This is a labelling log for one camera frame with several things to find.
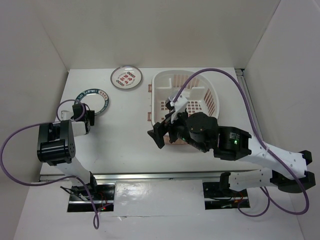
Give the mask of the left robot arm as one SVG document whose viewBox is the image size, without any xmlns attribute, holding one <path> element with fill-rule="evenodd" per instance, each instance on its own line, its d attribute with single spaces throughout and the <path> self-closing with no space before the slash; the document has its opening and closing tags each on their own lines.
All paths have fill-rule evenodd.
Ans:
<svg viewBox="0 0 320 240">
<path fill-rule="evenodd" d="M 89 134 L 94 124 L 95 112 L 87 109 L 84 103 L 75 101 L 70 117 L 39 125 L 37 142 L 39 161 L 71 176 L 71 192 L 88 200 L 97 197 L 99 187 L 94 175 L 76 157 L 75 137 Z"/>
</svg>

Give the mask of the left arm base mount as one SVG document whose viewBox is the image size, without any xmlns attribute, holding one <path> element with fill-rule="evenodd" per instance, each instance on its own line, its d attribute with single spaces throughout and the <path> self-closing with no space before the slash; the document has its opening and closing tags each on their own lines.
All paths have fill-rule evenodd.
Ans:
<svg viewBox="0 0 320 240">
<path fill-rule="evenodd" d="M 68 213 L 86 213 L 94 211 L 90 198 L 87 195 L 76 193 L 74 187 L 67 188 L 60 186 L 60 188 L 69 195 L 67 207 Z M 99 212 L 114 211 L 115 188 L 116 185 L 114 183 L 97 185 L 97 192 L 92 193 L 91 197 Z"/>
</svg>

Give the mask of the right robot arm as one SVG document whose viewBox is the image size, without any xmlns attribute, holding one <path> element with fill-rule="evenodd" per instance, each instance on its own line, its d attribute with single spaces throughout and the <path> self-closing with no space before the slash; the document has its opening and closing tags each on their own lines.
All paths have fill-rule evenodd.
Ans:
<svg viewBox="0 0 320 240">
<path fill-rule="evenodd" d="M 147 132 L 159 149 L 165 146 L 164 136 L 168 135 L 170 143 L 182 140 L 203 153 L 212 150 L 217 159 L 248 162 L 262 167 L 252 171 L 222 173 L 218 190 L 223 196 L 259 187 L 276 187 L 285 193 L 298 194 L 316 185 L 315 175 L 307 170 L 312 162 L 310 151 L 289 152 L 269 144 L 263 147 L 247 131 L 219 126 L 215 117 L 203 112 L 191 115 L 183 112 L 178 113 L 176 120 L 171 118 L 168 113 L 162 122 L 155 123 L 153 129 Z"/>
</svg>

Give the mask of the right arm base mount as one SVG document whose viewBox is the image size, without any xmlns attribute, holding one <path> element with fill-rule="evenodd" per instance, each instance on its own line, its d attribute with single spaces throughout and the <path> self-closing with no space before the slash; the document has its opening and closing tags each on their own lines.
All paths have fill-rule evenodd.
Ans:
<svg viewBox="0 0 320 240">
<path fill-rule="evenodd" d="M 203 182 L 203 197 L 205 210 L 224 210 L 250 208 L 248 192 L 234 190 L 220 190 L 218 182 Z"/>
</svg>

